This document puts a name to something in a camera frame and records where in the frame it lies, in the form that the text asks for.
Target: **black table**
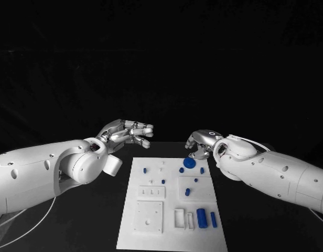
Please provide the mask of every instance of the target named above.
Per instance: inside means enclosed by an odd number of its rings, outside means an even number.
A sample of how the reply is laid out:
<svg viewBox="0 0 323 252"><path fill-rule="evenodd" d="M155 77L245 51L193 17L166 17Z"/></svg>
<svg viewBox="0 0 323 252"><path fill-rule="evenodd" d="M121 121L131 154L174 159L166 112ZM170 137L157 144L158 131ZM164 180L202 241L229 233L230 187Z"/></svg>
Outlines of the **black table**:
<svg viewBox="0 0 323 252"><path fill-rule="evenodd" d="M101 173L91 184L60 195L42 224L0 252L124 251L115 246L132 157L184 158L189 152L183 142L153 142L150 149L127 144L114 153L124 161L117 176ZM227 179L213 158L207 162L227 251L323 251L323 222L310 210ZM31 229L50 204L52 200L43 202L14 219L0 244Z"/></svg>

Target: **black background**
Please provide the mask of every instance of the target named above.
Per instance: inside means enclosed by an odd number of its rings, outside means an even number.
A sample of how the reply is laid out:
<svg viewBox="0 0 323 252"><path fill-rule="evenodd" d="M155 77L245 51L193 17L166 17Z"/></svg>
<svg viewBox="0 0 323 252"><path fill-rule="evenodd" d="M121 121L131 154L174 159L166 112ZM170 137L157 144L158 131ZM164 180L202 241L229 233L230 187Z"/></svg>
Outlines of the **black background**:
<svg viewBox="0 0 323 252"><path fill-rule="evenodd" d="M323 168L323 2L0 4L0 153L98 134L197 129Z"/></svg>

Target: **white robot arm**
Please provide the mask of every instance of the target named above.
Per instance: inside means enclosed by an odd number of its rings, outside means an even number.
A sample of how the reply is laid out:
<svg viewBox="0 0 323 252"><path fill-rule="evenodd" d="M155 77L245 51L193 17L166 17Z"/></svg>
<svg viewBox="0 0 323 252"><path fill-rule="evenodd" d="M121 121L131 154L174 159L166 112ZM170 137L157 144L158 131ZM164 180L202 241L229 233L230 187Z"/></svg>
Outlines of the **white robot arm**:
<svg viewBox="0 0 323 252"><path fill-rule="evenodd" d="M91 183L101 171L115 176L121 160L111 155L124 143L144 148L153 125L115 120L95 138L50 143L0 155L0 214L30 208L68 189Z"/></svg>
<svg viewBox="0 0 323 252"><path fill-rule="evenodd" d="M216 166L229 179L323 213L323 169L268 148L266 152L258 152L245 140L233 135L223 137L212 130L194 131L186 148L197 143L199 150L189 157L203 160L212 152Z"/></svg>

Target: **blue disc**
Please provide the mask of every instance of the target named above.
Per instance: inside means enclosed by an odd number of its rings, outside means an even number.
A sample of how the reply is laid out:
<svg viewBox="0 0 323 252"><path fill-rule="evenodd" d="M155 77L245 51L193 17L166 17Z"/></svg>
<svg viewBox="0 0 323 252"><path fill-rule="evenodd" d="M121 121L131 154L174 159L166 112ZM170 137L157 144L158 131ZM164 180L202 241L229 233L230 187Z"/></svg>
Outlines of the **blue disc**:
<svg viewBox="0 0 323 252"><path fill-rule="evenodd" d="M193 169L194 166L196 166L196 161L193 158L187 157L184 160L183 160L183 165L186 168L189 169Z"/></svg>

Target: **blue cylinder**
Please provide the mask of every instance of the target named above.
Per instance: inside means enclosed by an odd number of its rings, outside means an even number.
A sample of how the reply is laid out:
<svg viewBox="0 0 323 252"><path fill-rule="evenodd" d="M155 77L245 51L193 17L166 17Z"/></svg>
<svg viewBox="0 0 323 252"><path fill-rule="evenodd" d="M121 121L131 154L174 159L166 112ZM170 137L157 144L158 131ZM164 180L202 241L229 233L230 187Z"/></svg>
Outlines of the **blue cylinder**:
<svg viewBox="0 0 323 252"><path fill-rule="evenodd" d="M216 214L212 212L210 215L212 215L212 226L217 227L217 225L216 225Z"/></svg>
<svg viewBox="0 0 323 252"><path fill-rule="evenodd" d="M196 166L196 161L193 158L187 157L184 160L183 160L183 165L186 168L189 169L193 169L194 166Z"/></svg>
<svg viewBox="0 0 323 252"><path fill-rule="evenodd" d="M206 214L204 214L204 209L199 208L196 210L197 214L197 223L199 223L199 228L207 228L207 221L206 221Z"/></svg>

